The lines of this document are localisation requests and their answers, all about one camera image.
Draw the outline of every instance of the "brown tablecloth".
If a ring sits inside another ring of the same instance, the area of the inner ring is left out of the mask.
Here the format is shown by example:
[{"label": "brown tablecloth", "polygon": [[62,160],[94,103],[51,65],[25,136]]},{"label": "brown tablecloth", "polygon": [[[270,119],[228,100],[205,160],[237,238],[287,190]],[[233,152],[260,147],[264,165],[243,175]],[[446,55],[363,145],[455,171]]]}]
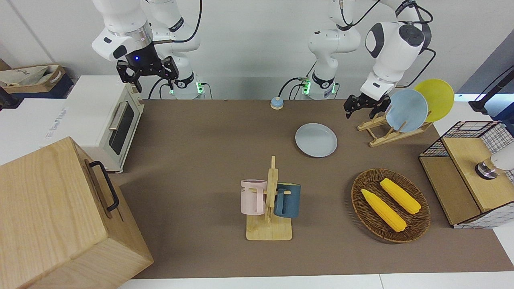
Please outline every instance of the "brown tablecloth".
[{"label": "brown tablecloth", "polygon": [[[343,101],[148,101],[125,172],[113,175],[155,264],[136,278],[297,276],[513,270],[492,230],[452,229],[418,161],[434,128],[376,148],[347,120]],[[295,132],[322,123],[338,138],[326,158],[302,154]],[[375,129],[376,135],[385,130]],[[302,185],[291,241],[247,241],[240,180],[266,179],[271,155],[279,181]],[[351,205],[355,177],[370,168],[403,174],[424,193],[432,223],[419,240],[378,241]]]}]

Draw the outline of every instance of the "white appliance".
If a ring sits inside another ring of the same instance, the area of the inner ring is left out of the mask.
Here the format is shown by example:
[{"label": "white appliance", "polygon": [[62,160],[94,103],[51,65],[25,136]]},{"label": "white appliance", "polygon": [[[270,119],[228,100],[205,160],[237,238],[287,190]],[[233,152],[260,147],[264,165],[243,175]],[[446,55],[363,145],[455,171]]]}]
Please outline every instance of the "white appliance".
[{"label": "white appliance", "polygon": [[72,139],[108,171],[121,172],[144,105],[119,76],[81,76],[39,146]]}]

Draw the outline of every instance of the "yellow corn cob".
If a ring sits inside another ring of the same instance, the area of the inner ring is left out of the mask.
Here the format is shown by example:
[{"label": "yellow corn cob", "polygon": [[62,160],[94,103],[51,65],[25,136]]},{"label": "yellow corn cob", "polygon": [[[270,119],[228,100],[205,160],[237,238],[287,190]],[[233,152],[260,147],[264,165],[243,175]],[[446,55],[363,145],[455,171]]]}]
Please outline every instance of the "yellow corn cob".
[{"label": "yellow corn cob", "polygon": [[373,210],[396,232],[407,228],[407,223],[374,193],[361,189],[362,195]]},{"label": "yellow corn cob", "polygon": [[408,213],[414,215],[421,209],[421,205],[392,180],[385,178],[380,185]]}]

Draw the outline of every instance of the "pink mug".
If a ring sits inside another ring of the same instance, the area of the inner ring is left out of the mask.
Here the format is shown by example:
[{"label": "pink mug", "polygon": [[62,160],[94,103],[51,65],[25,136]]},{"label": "pink mug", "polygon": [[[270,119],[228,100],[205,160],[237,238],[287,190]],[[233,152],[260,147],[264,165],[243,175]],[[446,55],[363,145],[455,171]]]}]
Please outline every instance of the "pink mug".
[{"label": "pink mug", "polygon": [[244,179],[241,181],[241,213],[245,215],[262,215],[266,210],[268,182],[261,179]]}]

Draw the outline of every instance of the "wicker basket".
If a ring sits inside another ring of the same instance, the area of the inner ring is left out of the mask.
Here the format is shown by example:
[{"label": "wicker basket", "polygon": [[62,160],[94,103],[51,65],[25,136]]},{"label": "wicker basket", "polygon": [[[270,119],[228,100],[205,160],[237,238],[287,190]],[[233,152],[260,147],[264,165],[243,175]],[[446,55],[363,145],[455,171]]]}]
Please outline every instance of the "wicker basket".
[{"label": "wicker basket", "polygon": [[[384,178],[389,178],[416,199],[421,205],[421,210],[415,215],[407,213],[380,186],[380,181]],[[395,232],[366,202],[361,189],[379,196],[405,220],[407,228],[404,231]],[[361,173],[352,185],[352,204],[362,223],[375,235],[390,242],[406,243],[417,240],[430,226],[430,208],[421,191],[406,177],[391,170],[371,169]]]}]

